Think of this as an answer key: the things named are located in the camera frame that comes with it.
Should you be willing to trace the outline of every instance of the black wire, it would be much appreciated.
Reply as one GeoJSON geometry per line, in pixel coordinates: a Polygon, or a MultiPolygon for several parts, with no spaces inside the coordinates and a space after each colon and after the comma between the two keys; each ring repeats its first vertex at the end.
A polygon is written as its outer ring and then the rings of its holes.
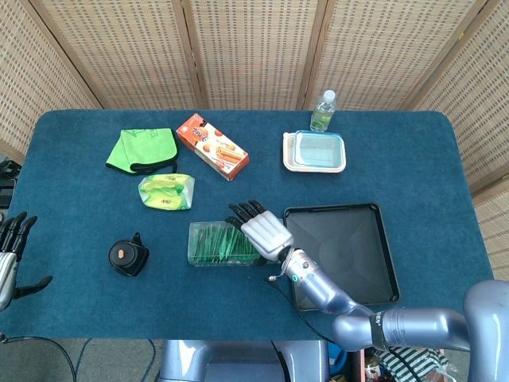
{"type": "Polygon", "coordinates": [[[324,336],[322,333],[320,333],[318,330],[316,330],[310,323],[309,321],[304,317],[304,314],[302,314],[302,312],[295,306],[295,303],[291,300],[290,297],[288,297],[285,292],[281,289],[281,287],[274,281],[270,281],[269,279],[265,279],[265,281],[271,286],[273,287],[275,290],[277,290],[279,293],[282,294],[282,296],[284,298],[286,298],[286,300],[290,303],[291,306],[293,306],[293,308],[295,309],[295,311],[297,312],[297,314],[299,315],[299,317],[302,319],[302,321],[306,324],[306,326],[308,328],[311,329],[311,331],[313,333],[315,333],[318,337],[320,337],[322,340],[326,340],[327,342],[330,342],[331,344],[334,344],[334,341],[331,340],[330,338],[324,336]]]}
{"type": "MultiPolygon", "coordinates": [[[[80,356],[78,357],[78,361],[76,362],[76,375],[78,374],[78,370],[80,368],[81,359],[82,359],[83,354],[85,352],[85,348],[87,347],[88,343],[90,341],[92,341],[92,340],[93,340],[93,338],[88,338],[85,341],[85,343],[83,344],[83,346],[81,347],[80,356]]],[[[155,347],[155,345],[153,344],[153,342],[151,340],[147,339],[147,341],[152,345],[152,359],[150,360],[150,363],[149,363],[148,367],[145,370],[145,374],[143,374],[143,378],[142,378],[141,382],[144,382],[146,380],[146,377],[149,375],[150,369],[152,368],[153,363],[154,363],[154,361],[156,359],[156,347],[155,347]]]]}
{"type": "Polygon", "coordinates": [[[14,342],[28,341],[28,340],[36,340],[36,341],[48,342],[49,344],[52,344],[53,346],[56,346],[62,352],[62,354],[64,354],[64,357],[65,357],[65,359],[67,360],[67,362],[69,364],[69,368],[71,369],[71,374],[72,374],[72,382],[76,382],[76,370],[74,369],[74,366],[72,365],[71,357],[65,351],[65,349],[62,347],[62,345],[59,344],[58,342],[56,342],[54,340],[50,340],[49,338],[31,336],[31,337],[12,337],[12,338],[6,338],[3,343],[4,344],[10,344],[10,343],[14,343],[14,342]]]}
{"type": "Polygon", "coordinates": [[[88,343],[92,340],[93,340],[93,338],[88,338],[85,341],[85,343],[83,344],[83,346],[81,347],[80,355],[78,356],[78,361],[76,362],[76,375],[78,375],[78,369],[80,368],[81,358],[83,357],[83,354],[85,353],[85,348],[87,347],[88,343]]]}
{"type": "Polygon", "coordinates": [[[154,346],[152,340],[147,339],[148,342],[152,345],[152,359],[150,360],[149,365],[145,370],[145,374],[143,375],[142,382],[145,382],[146,377],[149,375],[150,369],[152,368],[153,362],[156,359],[156,347],[154,346]]]}
{"type": "Polygon", "coordinates": [[[391,348],[387,348],[387,350],[389,351],[390,354],[392,354],[393,356],[395,356],[396,358],[398,358],[405,366],[406,368],[408,368],[408,371],[412,374],[412,376],[415,378],[415,380],[417,382],[422,382],[421,378],[419,378],[419,376],[417,375],[417,373],[415,372],[414,368],[412,368],[410,366],[410,364],[408,362],[406,362],[405,358],[401,357],[399,354],[397,354],[393,349],[391,348]]]}
{"type": "Polygon", "coordinates": [[[283,369],[283,374],[285,375],[285,382],[292,382],[292,378],[289,376],[288,364],[286,363],[283,353],[281,353],[278,350],[274,341],[270,340],[270,343],[272,344],[272,347],[274,348],[274,351],[276,352],[276,355],[278,356],[279,363],[281,364],[281,367],[283,369]]]}

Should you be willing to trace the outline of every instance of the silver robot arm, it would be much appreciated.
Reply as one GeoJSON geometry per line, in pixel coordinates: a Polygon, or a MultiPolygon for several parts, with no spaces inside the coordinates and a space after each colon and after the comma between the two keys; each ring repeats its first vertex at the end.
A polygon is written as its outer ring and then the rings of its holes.
{"type": "Polygon", "coordinates": [[[264,259],[282,261],[292,279],[324,313],[337,314],[335,343],[344,350],[374,346],[427,347],[471,352],[469,382],[509,382],[509,283],[486,281],[465,296],[466,317],[448,309],[392,309],[374,313],[351,299],[306,254],[257,201],[230,205],[233,224],[264,259]]]}

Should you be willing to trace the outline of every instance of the woven room divider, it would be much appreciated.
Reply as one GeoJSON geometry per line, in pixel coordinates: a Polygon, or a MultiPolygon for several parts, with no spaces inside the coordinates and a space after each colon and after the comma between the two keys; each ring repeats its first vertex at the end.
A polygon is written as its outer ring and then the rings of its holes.
{"type": "Polygon", "coordinates": [[[99,107],[37,19],[28,2],[0,0],[0,150],[19,163],[44,112],[99,107]]]}
{"type": "Polygon", "coordinates": [[[400,108],[484,3],[31,0],[105,107],[400,108]]]}
{"type": "Polygon", "coordinates": [[[453,123],[494,275],[509,280],[509,0],[488,2],[455,50],[416,108],[453,123]]]}
{"type": "Polygon", "coordinates": [[[104,107],[206,107],[180,1],[31,1],[104,107]]]}
{"type": "Polygon", "coordinates": [[[346,109],[399,109],[480,2],[337,0],[322,28],[305,108],[327,88],[346,109]]]}

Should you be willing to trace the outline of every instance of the plastic bottle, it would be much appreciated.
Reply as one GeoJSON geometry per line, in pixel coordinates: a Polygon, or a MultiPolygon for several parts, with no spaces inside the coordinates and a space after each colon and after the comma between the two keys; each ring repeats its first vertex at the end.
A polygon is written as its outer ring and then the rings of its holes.
{"type": "Polygon", "coordinates": [[[326,90],[318,99],[309,128],[313,131],[326,131],[335,110],[336,93],[333,90],[326,90]]]}

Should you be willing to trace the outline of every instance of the bottle label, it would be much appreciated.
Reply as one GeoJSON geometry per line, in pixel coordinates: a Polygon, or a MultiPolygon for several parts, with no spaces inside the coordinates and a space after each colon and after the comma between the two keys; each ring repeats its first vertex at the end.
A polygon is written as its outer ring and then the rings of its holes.
{"type": "Polygon", "coordinates": [[[326,131],[331,118],[331,115],[315,112],[311,117],[311,128],[315,131],[326,131]]]}

